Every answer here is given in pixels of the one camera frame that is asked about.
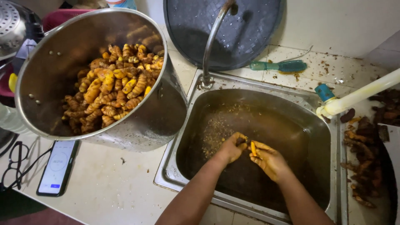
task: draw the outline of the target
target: blue pipe fitting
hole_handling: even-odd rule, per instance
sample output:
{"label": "blue pipe fitting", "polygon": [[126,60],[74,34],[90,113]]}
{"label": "blue pipe fitting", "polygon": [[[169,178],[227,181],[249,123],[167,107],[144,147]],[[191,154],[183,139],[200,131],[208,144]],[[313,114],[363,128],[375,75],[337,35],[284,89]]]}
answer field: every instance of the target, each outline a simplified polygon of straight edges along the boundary
{"label": "blue pipe fitting", "polygon": [[323,102],[335,97],[326,84],[318,85],[314,90]]}

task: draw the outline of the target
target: faucet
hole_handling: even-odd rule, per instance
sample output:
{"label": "faucet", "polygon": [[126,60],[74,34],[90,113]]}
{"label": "faucet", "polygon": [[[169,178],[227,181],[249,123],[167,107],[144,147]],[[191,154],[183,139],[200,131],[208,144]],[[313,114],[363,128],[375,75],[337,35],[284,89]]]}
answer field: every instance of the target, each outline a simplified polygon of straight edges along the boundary
{"label": "faucet", "polygon": [[331,119],[334,115],[344,112],[352,105],[383,90],[386,90],[398,84],[399,82],[400,68],[354,91],[353,93],[346,95],[343,98],[336,98],[326,84],[321,84],[315,88],[315,92],[317,92],[318,96],[325,103],[325,105],[318,107],[316,114],[321,119],[323,119],[322,116]]}
{"label": "faucet", "polygon": [[222,20],[224,19],[229,9],[232,16],[238,13],[238,5],[236,4],[236,0],[227,0],[226,3],[222,6],[220,13],[218,13],[217,19],[212,26],[210,35],[208,36],[206,50],[204,51],[203,57],[203,75],[200,78],[202,81],[201,86],[205,89],[210,89],[213,84],[212,81],[214,80],[208,72],[208,62],[210,60],[211,46],[214,42],[215,36],[217,35],[218,29],[221,26]]}

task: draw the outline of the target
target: person's left hand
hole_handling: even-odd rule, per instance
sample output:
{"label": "person's left hand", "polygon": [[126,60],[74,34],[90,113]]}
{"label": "person's left hand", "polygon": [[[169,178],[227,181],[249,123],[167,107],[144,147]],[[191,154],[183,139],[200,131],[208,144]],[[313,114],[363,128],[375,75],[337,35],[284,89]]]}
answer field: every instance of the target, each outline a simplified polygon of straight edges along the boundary
{"label": "person's left hand", "polygon": [[221,145],[220,149],[216,153],[216,156],[222,157],[232,163],[239,158],[242,151],[247,148],[246,143],[242,143],[236,147],[236,141],[238,138],[247,139],[243,134],[236,132],[230,138]]}

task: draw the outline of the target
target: phone screen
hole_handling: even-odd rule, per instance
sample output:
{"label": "phone screen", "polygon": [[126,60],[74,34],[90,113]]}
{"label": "phone screen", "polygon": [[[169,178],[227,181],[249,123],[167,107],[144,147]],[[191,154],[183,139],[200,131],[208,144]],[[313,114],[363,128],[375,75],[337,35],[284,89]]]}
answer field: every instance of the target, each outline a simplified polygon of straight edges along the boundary
{"label": "phone screen", "polygon": [[46,169],[39,184],[38,192],[58,194],[76,141],[56,141]]}

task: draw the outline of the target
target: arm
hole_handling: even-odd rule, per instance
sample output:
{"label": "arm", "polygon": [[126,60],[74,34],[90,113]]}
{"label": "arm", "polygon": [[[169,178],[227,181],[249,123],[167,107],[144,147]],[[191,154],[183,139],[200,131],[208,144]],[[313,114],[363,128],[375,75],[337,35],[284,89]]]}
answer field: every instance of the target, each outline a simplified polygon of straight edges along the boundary
{"label": "arm", "polygon": [[256,141],[254,143],[257,156],[250,153],[250,159],[278,184],[293,224],[334,225],[293,174],[283,156],[268,145]]}
{"label": "arm", "polygon": [[235,133],[218,152],[204,164],[189,183],[166,207],[156,225],[195,225],[203,217],[214,194],[218,178],[227,164],[237,160],[247,145],[235,146],[244,135]]}

